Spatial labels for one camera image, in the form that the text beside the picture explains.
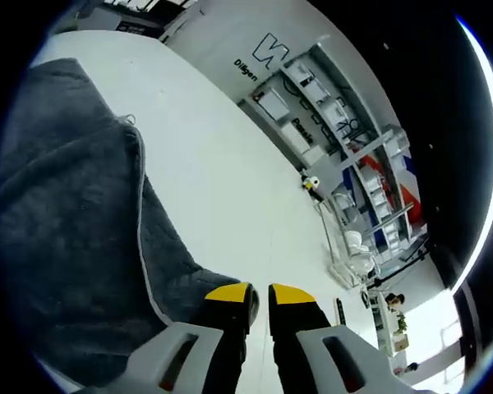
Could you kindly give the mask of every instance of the white shelving unit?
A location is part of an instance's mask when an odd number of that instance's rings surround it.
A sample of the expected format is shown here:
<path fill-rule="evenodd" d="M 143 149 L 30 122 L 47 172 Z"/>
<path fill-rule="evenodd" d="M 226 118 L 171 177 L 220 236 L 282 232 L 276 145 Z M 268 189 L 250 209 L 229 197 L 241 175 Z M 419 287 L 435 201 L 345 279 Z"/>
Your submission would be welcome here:
<path fill-rule="evenodd" d="M 333 165 L 333 172 L 339 172 L 339 179 L 341 179 L 341 172 L 343 170 L 350 168 L 353 171 L 365 195 L 366 204 L 373 211 L 379 225 L 387 221 L 391 217 L 390 215 L 394 215 L 395 212 L 406 209 L 405 213 L 402 213 L 394 220 L 397 223 L 396 227 L 399 231 L 399 244 L 401 247 L 408 247 L 412 242 L 412 228 L 408 221 L 408 212 L 405 201 L 403 200 L 402 188 L 393 168 L 391 157 L 385 147 L 387 141 L 395 138 L 397 130 L 401 130 L 400 127 L 381 125 L 378 122 L 371 110 L 371 106 L 365 100 L 365 95 L 357 89 L 356 85 L 351 85 L 344 78 L 336 66 L 334 57 L 324 48 L 322 43 L 318 43 L 307 53 L 303 53 L 301 56 L 283 65 L 279 69 L 279 72 L 272 75 L 254 90 L 249 97 L 245 98 L 245 103 L 252 107 L 257 115 L 262 117 L 270 128 L 274 129 L 283 140 L 285 140 L 285 135 L 281 129 L 285 124 L 288 124 L 289 120 L 286 119 L 283 122 L 275 121 L 256 102 L 256 99 L 262 97 L 267 89 L 273 89 L 275 80 L 282 80 L 283 85 L 289 82 L 296 92 L 292 96 L 299 95 L 305 99 L 307 104 L 320 118 L 320 121 L 329 129 L 329 137 L 338 145 L 339 152 L 342 154 L 341 162 L 337 163 L 336 166 Z M 338 107 L 333 106 L 338 106 L 340 99 L 343 101 L 343 108 L 346 108 L 347 113 L 351 113 L 351 118 L 346 115 L 344 121 L 335 122 L 336 116 L 340 116 L 340 119 L 343 118 L 342 115 L 346 114 L 345 109 L 338 111 L 338 115 L 327 114 L 326 111 L 336 110 Z M 358 124 L 356 134 L 359 133 L 358 135 L 364 135 L 366 137 L 366 142 L 363 143 L 363 146 L 359 147 L 359 150 L 352 150 L 352 147 L 349 146 L 351 143 L 350 138 L 353 135 L 352 127 L 349 127 L 346 135 L 344 135 L 344 126 L 340 126 L 340 124 L 347 125 L 352 121 L 357 121 Z M 298 157 L 302 156 L 302 152 L 293 149 L 291 144 L 289 148 Z M 379 209 L 373 200 L 373 190 L 369 190 L 367 187 L 365 177 L 362 175 L 362 170 L 359 167 L 360 160 L 373 152 L 383 168 L 384 178 L 394 201 L 394 207 L 390 206 L 388 200 L 384 202 L 384 204 L 388 204 L 390 207 L 390 215 L 387 217 L 379 214 Z M 401 249 L 391 248 L 392 241 L 385 235 L 385 232 L 384 238 L 387 249 L 381 250 L 380 253 L 382 254 L 382 259 L 386 261 L 394 257 L 394 254 L 399 253 Z"/>

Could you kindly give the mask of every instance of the blue panel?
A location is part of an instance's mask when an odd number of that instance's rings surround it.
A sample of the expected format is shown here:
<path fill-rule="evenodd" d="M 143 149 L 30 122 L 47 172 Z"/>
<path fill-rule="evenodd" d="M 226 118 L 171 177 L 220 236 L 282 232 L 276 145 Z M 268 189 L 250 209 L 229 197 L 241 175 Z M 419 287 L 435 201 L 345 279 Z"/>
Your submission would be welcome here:
<path fill-rule="evenodd" d="M 378 218 L 375 215 L 375 211 L 369 209 L 369 217 L 371 218 L 371 225 L 374 227 L 378 225 Z M 375 232 L 375 241 L 376 247 L 387 245 L 387 241 L 385 240 L 384 232 L 382 230 L 378 230 Z"/>
<path fill-rule="evenodd" d="M 405 167 L 409 172 L 411 172 L 414 176 L 416 176 L 416 172 L 414 171 L 414 166 L 412 165 L 412 159 L 409 156 L 403 156 L 403 160 L 405 162 Z"/>

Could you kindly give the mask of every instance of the gray blanket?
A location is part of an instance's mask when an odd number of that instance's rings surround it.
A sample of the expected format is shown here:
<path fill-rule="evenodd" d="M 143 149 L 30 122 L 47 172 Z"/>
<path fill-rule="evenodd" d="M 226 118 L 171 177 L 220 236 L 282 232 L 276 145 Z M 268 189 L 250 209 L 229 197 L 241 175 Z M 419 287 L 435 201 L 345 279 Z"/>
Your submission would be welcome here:
<path fill-rule="evenodd" d="M 84 385 L 237 282 L 194 262 L 144 161 L 76 60 L 28 71 L 0 147 L 0 275 L 26 344 Z"/>

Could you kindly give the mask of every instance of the shelf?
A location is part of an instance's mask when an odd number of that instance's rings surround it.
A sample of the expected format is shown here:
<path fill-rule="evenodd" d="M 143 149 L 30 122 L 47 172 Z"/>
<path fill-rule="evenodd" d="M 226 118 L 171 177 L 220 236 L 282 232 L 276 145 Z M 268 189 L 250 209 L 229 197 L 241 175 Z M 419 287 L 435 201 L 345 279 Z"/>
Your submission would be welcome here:
<path fill-rule="evenodd" d="M 414 226 L 414 228 L 412 229 L 412 241 L 417 241 L 418 238 L 420 238 L 421 236 L 427 234 L 427 225 L 424 224 L 422 226 Z"/>
<path fill-rule="evenodd" d="M 343 153 L 345 153 L 347 157 L 350 157 L 352 152 L 347 148 L 347 145 L 343 142 L 343 139 L 335 132 L 336 130 L 335 125 L 333 125 L 330 122 L 329 118 L 325 116 L 321 106 L 309 96 L 307 91 L 303 88 L 303 86 L 301 86 L 299 82 L 294 80 L 293 76 L 290 75 L 287 68 L 283 66 L 280 68 L 280 71 L 293 83 L 293 85 L 297 88 L 297 90 L 309 101 L 309 103 L 314 108 L 314 110 L 318 113 L 318 115 L 320 115 L 323 122 L 330 128 L 330 131 L 333 134 L 334 138 L 338 141 L 338 144 L 341 146 Z"/>
<path fill-rule="evenodd" d="M 324 48 L 324 45 L 322 43 L 318 43 L 312 48 L 310 54 L 312 57 L 320 57 L 320 61 L 318 62 L 320 64 L 322 63 L 322 60 L 326 61 L 325 63 L 330 63 L 331 67 L 328 67 L 328 65 L 326 65 L 327 68 L 337 71 L 339 79 L 341 79 L 344 84 L 350 87 L 350 90 L 356 95 L 358 102 L 362 105 L 366 115 L 371 120 L 371 124 L 374 126 L 377 135 L 381 135 L 381 125 L 376 120 L 376 117 L 374 116 L 362 93 L 355 87 L 356 84 L 352 83 L 350 80 L 347 80 L 343 73 L 339 71 L 337 62 L 330 56 L 330 53 Z"/>
<path fill-rule="evenodd" d="M 360 171 L 360 168 L 358 168 L 358 166 L 356 166 L 356 165 L 352 166 L 352 169 L 353 169 L 354 173 L 356 174 L 356 177 L 360 181 L 360 184 L 362 185 L 363 191 L 365 192 L 364 193 L 364 195 L 366 197 L 365 200 L 372 207 L 372 210 L 375 213 L 376 221 L 378 222 L 378 224 L 381 224 L 383 222 L 383 219 L 380 218 L 380 216 L 378 215 L 378 209 L 376 207 L 375 202 L 372 199 L 371 191 L 367 188 L 367 185 L 366 185 L 366 182 L 365 182 L 365 178 L 363 177 L 362 171 Z M 390 250 L 390 246 L 391 245 L 390 245 L 389 240 L 385 236 L 385 233 L 382 230 L 380 230 L 380 231 L 384 234 L 385 243 L 387 244 L 388 250 Z"/>
<path fill-rule="evenodd" d="M 290 110 L 288 115 L 289 120 L 292 120 L 293 124 L 297 121 L 297 124 L 294 124 L 294 126 L 298 130 L 301 127 L 301 130 L 313 139 L 314 142 L 310 143 L 311 146 L 318 144 L 329 154 L 341 149 L 338 140 L 334 138 L 329 126 L 323 121 L 323 118 L 311 106 L 309 99 L 303 96 L 297 87 L 294 86 L 294 83 L 284 74 L 280 72 L 273 74 L 252 92 L 251 97 L 255 97 L 267 89 L 272 89 L 283 99 Z"/>
<path fill-rule="evenodd" d="M 377 135 L 382 135 L 383 134 L 383 126 L 381 125 L 377 119 L 373 111 L 371 110 L 371 107 L 369 106 L 368 102 L 366 101 L 364 95 L 362 92 L 357 88 L 357 84 L 352 83 L 346 76 L 343 75 L 343 73 L 339 70 L 337 62 L 332 58 L 330 55 L 329 51 L 324 48 L 324 45 L 322 43 L 318 43 L 316 46 L 314 46 L 311 51 L 309 52 L 310 56 L 315 59 L 320 66 L 323 66 L 324 68 L 328 69 L 330 73 L 335 74 L 336 80 L 339 80 L 343 85 L 348 87 L 348 90 L 350 90 L 352 93 L 357 98 L 358 103 L 355 103 L 353 100 L 351 100 L 350 104 L 357 109 L 358 104 L 361 104 L 363 108 L 363 112 L 365 113 L 365 116 L 369 118 L 371 121 L 371 124 L 373 125 L 374 129 L 376 130 Z M 379 156 L 381 156 L 382 160 L 381 162 L 387 162 L 390 163 L 390 156 L 387 154 L 385 147 L 382 145 L 377 149 L 377 153 Z M 389 187 L 393 191 L 394 195 L 397 197 L 396 200 L 399 203 L 399 207 L 396 207 L 396 209 L 402 209 L 405 207 L 405 201 L 403 200 L 403 194 L 402 194 L 402 188 L 400 186 L 399 180 L 396 176 L 396 173 L 394 172 L 394 169 L 389 165 L 389 168 L 384 167 L 385 171 L 385 179 L 387 180 Z M 405 213 L 403 215 L 403 220 L 404 223 L 402 225 L 403 232 L 407 236 L 407 239 L 409 242 L 411 242 L 412 238 L 412 229 L 410 227 L 409 221 L 408 221 L 408 214 Z"/>

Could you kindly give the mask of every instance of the potted plant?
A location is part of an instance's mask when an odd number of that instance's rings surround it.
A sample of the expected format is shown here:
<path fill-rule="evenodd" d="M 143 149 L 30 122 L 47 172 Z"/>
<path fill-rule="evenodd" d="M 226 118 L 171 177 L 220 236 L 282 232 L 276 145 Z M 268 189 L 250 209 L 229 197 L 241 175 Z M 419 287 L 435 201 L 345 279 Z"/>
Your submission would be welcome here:
<path fill-rule="evenodd" d="M 398 314 L 398 330 L 395 332 L 396 335 L 403 334 L 408 330 L 408 324 L 405 323 L 405 315 L 403 313 Z"/>

